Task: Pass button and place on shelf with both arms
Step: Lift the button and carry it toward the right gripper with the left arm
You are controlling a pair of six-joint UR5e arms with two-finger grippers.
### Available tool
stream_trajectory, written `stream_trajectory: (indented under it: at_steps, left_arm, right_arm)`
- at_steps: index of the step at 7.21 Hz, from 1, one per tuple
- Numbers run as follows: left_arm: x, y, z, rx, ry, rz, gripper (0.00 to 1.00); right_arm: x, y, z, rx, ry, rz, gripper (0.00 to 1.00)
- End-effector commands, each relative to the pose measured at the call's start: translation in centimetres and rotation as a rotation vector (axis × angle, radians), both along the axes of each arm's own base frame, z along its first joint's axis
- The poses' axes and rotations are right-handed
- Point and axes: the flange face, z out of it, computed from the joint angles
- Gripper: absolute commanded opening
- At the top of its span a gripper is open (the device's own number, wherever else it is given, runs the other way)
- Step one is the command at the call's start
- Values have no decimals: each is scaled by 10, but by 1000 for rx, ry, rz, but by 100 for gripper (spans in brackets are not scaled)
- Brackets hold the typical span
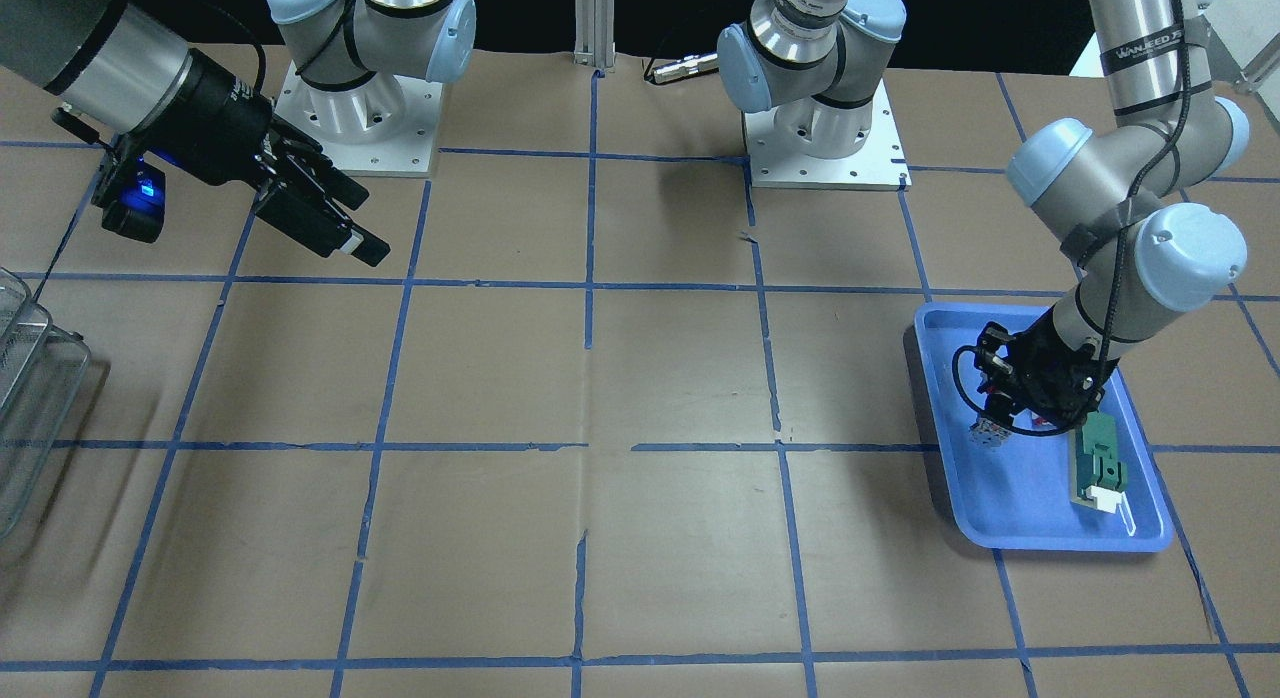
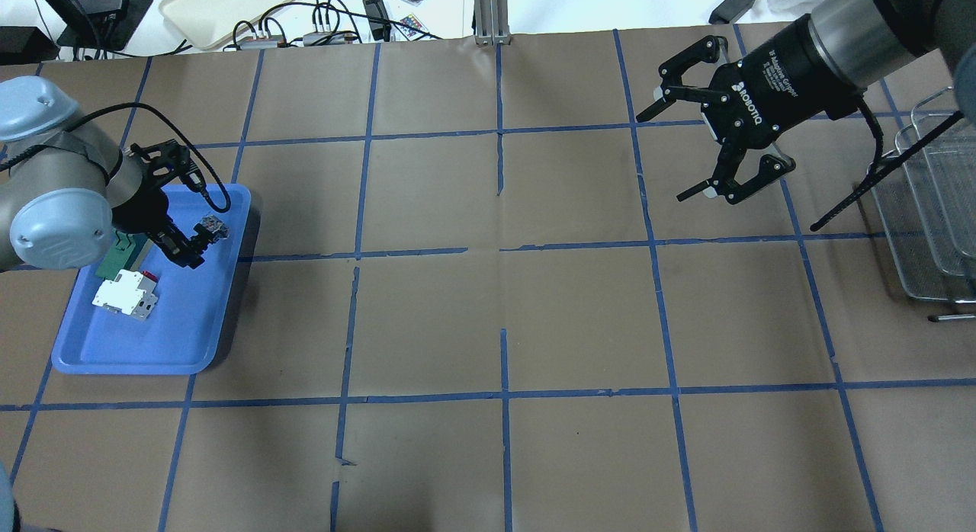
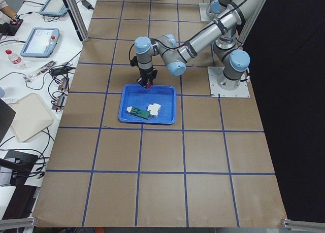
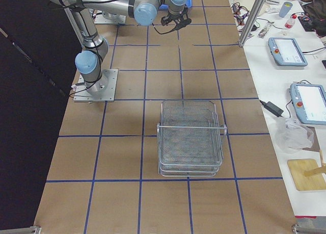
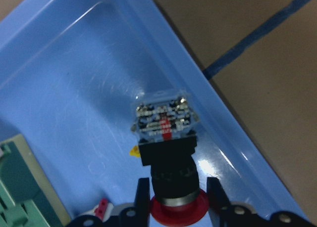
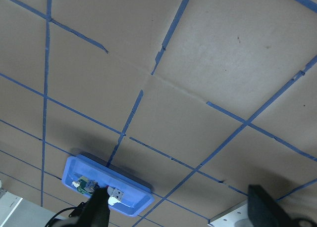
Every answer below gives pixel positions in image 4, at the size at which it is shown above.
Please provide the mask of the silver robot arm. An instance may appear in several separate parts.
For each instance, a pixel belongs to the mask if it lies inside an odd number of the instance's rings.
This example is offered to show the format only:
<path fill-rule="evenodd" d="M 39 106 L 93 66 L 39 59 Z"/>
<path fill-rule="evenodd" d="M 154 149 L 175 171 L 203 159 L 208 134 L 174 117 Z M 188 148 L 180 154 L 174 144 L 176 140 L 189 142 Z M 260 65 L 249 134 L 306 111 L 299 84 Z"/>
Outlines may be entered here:
<path fill-rule="evenodd" d="M 102 11 L 102 16 L 105 19 L 105 21 L 118 22 L 118 20 L 119 20 L 118 14 L 113 14 L 113 13 Z"/>
<path fill-rule="evenodd" d="M 81 53 L 75 57 L 75 65 L 82 82 L 70 94 L 75 102 L 114 101 L 118 70 L 104 70 L 101 64 L 108 52 L 108 42 L 96 28 L 90 10 L 99 10 L 116 16 L 133 18 L 139 25 L 153 24 L 161 5 L 168 13 L 161 18 L 161 25 L 174 22 L 172 31 L 191 23 L 187 0 L 50 0 L 70 13 L 71 25 L 81 38 Z"/>

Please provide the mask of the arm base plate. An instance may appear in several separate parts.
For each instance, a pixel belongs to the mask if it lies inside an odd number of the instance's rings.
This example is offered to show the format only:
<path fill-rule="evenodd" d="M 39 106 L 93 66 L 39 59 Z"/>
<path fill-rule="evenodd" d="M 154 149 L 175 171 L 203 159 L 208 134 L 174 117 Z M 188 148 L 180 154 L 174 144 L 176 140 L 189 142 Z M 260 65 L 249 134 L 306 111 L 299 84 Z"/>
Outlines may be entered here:
<path fill-rule="evenodd" d="M 91 86 L 87 83 L 85 86 L 82 75 L 79 75 L 78 83 L 80 86 L 76 87 L 75 94 L 73 94 L 74 102 L 102 102 L 115 100 L 116 84 L 118 79 L 118 69 L 104 69 L 102 70 L 101 79 L 94 84 L 90 89 L 87 87 Z"/>
<path fill-rule="evenodd" d="M 120 25 L 125 24 L 126 16 L 98 11 L 93 16 L 93 19 L 97 25 Z"/>

